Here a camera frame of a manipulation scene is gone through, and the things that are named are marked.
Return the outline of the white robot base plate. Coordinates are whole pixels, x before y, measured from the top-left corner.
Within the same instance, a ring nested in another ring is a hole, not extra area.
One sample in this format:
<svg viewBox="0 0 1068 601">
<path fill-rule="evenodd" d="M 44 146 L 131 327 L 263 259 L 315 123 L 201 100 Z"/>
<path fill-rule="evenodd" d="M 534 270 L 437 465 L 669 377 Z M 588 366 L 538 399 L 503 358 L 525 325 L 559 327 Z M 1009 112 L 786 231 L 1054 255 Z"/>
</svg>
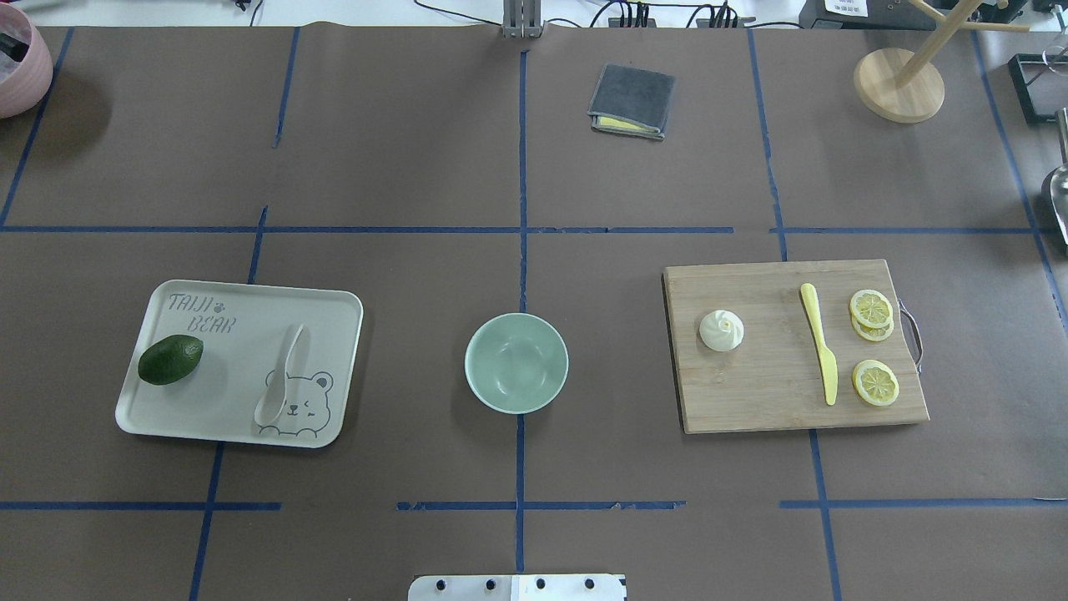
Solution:
<svg viewBox="0 0 1068 601">
<path fill-rule="evenodd" d="M 408 600 L 626 600 L 626 578 L 610 573 L 424 575 Z"/>
</svg>

